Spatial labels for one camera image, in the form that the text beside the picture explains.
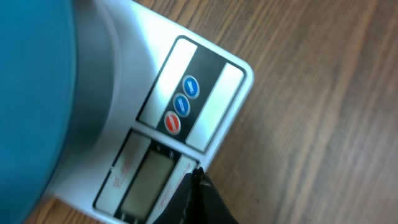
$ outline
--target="white scale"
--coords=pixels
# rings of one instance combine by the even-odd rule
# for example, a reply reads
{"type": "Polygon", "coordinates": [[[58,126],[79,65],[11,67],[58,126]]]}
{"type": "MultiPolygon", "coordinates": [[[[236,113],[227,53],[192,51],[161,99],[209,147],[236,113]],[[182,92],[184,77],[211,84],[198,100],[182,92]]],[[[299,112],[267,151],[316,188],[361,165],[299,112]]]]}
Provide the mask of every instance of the white scale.
{"type": "Polygon", "coordinates": [[[102,222],[152,223],[187,172],[208,168],[253,72],[136,2],[75,7],[85,26],[99,22],[109,35],[113,96],[98,140],[88,153],[64,155],[47,195],[102,222]]]}

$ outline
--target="table surface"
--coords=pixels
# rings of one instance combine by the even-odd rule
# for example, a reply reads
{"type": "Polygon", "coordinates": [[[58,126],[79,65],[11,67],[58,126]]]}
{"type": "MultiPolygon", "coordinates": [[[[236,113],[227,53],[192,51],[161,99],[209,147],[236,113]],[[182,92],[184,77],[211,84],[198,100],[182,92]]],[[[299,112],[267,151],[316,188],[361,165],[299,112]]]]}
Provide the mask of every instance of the table surface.
{"type": "MultiPolygon", "coordinates": [[[[398,1],[142,0],[256,81],[209,168],[240,223],[398,223],[398,1]]],[[[59,200],[27,223],[94,220],[59,200]]]]}

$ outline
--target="silver panel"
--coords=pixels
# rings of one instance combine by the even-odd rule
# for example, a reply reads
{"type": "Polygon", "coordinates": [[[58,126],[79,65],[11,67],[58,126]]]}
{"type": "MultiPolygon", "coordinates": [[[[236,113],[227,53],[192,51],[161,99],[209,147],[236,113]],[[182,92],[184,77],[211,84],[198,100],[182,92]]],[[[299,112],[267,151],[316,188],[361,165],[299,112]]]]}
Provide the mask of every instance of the silver panel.
{"type": "Polygon", "coordinates": [[[156,128],[197,48],[186,39],[178,39],[142,110],[139,121],[156,128]]]}
{"type": "Polygon", "coordinates": [[[93,201],[129,129],[139,130],[152,139],[200,161],[200,165],[207,170],[252,87],[254,75],[250,66],[240,58],[134,1],[82,1],[93,1],[96,4],[93,10],[99,11],[103,16],[113,46],[114,91],[111,110],[103,132],[93,148],[87,154],[78,154],[70,158],[78,159],[79,162],[69,167],[67,174],[58,176],[58,181],[52,182],[46,193],[102,222],[122,223],[121,220],[95,210],[93,201]],[[136,121],[167,54],[180,35],[185,35],[232,61],[246,72],[241,87],[204,153],[136,121]]]}
{"type": "Polygon", "coordinates": [[[226,63],[193,125],[186,144],[204,151],[243,79],[242,70],[226,63]]]}
{"type": "Polygon", "coordinates": [[[149,138],[131,133],[98,197],[96,202],[98,210],[110,215],[116,212],[149,144],[149,138]]]}

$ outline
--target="blue bowl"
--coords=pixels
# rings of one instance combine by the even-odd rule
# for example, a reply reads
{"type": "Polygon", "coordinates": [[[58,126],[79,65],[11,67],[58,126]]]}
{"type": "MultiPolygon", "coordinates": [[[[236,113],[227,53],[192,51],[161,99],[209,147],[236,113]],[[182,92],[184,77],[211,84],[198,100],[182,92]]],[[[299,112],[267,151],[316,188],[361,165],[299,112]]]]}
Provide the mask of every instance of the blue bowl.
{"type": "Polygon", "coordinates": [[[0,223],[21,223],[66,141],[75,29],[72,1],[2,1],[0,10],[0,223]]]}

